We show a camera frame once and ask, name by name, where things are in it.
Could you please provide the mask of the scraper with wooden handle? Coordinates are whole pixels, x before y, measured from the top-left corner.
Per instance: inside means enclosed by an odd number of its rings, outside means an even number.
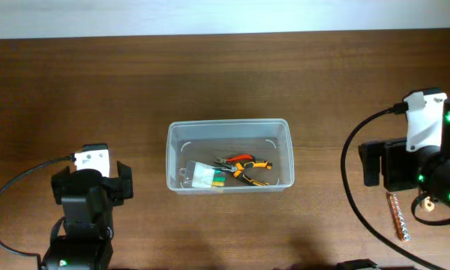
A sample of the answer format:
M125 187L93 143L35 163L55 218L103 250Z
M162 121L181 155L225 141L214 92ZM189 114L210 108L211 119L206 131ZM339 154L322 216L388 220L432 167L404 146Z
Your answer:
M434 210L434 202L432 201L432 199L427 196L424 198L424 200L421 202L421 207L426 211L426 212L432 212Z

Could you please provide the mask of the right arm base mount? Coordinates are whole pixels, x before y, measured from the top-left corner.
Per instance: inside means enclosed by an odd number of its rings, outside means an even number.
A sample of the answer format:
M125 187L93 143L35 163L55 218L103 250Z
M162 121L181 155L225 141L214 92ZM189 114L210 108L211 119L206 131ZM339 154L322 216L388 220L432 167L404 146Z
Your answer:
M380 267L370 259L354 259L339 262L336 270L380 270Z

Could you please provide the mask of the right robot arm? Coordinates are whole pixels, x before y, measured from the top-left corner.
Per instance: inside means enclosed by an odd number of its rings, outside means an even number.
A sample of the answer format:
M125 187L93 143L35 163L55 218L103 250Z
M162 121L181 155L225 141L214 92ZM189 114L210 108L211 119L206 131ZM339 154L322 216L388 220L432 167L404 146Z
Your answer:
M435 227L450 225L450 218L423 220L416 216L416 208L426 198L450 208L450 99L445 101L442 120L439 146L426 145L407 151L406 140L402 138L366 142L358 147L364 184L377 186L382 176L387 191L420 189L411 205L412 216L422 224Z

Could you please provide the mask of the red handled cutting pliers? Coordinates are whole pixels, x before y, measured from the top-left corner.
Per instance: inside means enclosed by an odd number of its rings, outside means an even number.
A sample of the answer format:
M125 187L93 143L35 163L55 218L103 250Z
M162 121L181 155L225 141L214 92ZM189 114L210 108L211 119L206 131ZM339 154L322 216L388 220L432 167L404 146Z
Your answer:
M255 161L256 158L251 154L238 154L233 157L216 157L215 163L220 165L235 164L239 161Z

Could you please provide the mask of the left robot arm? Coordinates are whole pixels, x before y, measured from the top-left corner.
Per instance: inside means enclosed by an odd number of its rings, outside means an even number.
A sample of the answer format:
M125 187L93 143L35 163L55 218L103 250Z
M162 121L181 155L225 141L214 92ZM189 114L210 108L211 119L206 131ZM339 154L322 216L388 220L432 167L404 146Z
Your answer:
M40 269L107 269L113 255L113 208L134 196L132 169L117 163L110 176L105 143L84 145L67 166L51 178L55 203L63 208L51 229Z

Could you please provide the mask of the clear plastic container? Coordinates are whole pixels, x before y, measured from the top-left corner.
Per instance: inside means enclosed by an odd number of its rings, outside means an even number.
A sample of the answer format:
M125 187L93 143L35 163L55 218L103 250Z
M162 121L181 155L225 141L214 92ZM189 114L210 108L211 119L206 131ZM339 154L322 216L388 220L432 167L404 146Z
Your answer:
M215 158L253 155L256 160L220 165ZM188 161L226 173L223 187L180 186L179 170ZM282 118L176 121L166 142L166 184L177 194L275 192L295 182L290 128Z

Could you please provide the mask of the strip of screwdriver bits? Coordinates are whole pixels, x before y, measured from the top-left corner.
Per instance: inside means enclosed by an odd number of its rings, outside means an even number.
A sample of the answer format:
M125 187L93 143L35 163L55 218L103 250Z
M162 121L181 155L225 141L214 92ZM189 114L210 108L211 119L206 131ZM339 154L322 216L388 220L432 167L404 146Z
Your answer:
M401 207L399 206L398 198L394 193L387 193L386 198L388 200L389 208L391 211L391 216L394 222L394 227L397 233L397 237L402 242L409 242L411 240L411 236L407 229L406 222L404 220L404 215L401 211Z

